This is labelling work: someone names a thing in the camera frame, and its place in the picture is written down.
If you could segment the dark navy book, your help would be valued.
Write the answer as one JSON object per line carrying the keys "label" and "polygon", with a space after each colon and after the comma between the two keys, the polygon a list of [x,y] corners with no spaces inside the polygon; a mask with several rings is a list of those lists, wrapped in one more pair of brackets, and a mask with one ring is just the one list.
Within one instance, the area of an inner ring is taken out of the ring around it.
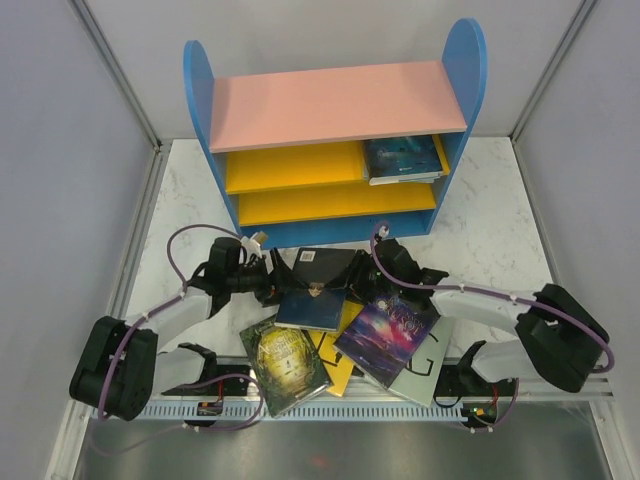
{"label": "dark navy book", "polygon": [[293,272],[308,282],[308,291],[285,293],[275,317],[279,327],[336,332],[340,326],[347,289],[322,290],[321,283],[332,271],[354,259],[355,250],[335,248],[302,248]]}

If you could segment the teal ocean cover book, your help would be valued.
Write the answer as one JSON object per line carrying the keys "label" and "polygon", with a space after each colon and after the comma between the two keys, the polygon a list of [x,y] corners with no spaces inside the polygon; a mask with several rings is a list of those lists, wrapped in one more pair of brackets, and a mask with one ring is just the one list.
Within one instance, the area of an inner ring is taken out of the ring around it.
{"label": "teal ocean cover book", "polygon": [[437,134],[364,140],[368,179],[399,175],[446,176],[449,163]]}

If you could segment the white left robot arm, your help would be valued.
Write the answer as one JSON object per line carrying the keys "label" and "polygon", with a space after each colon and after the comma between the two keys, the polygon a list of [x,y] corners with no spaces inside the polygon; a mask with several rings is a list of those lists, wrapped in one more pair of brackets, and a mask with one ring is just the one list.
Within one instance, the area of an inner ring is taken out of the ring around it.
{"label": "white left robot arm", "polygon": [[232,295],[251,293],[264,306],[308,289],[280,253],[263,256],[254,238],[221,237],[181,289],[150,310],[126,319],[103,316],[93,325],[69,385],[72,399],[100,418],[130,421],[155,394],[211,393],[219,381],[216,356],[194,343],[167,345],[216,315]]}

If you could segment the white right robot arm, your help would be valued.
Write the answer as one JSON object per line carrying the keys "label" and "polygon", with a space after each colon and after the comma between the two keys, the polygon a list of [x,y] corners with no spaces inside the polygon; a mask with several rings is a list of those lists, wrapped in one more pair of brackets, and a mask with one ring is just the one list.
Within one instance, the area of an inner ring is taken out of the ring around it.
{"label": "white right robot arm", "polygon": [[609,334],[559,285],[511,293],[420,267],[394,239],[374,236],[370,246],[369,252],[358,252],[347,278],[364,307],[334,348],[385,389],[431,329],[447,319],[468,320],[513,337],[478,340],[460,358],[457,382],[471,394],[526,376],[578,393],[591,374],[614,366]]}

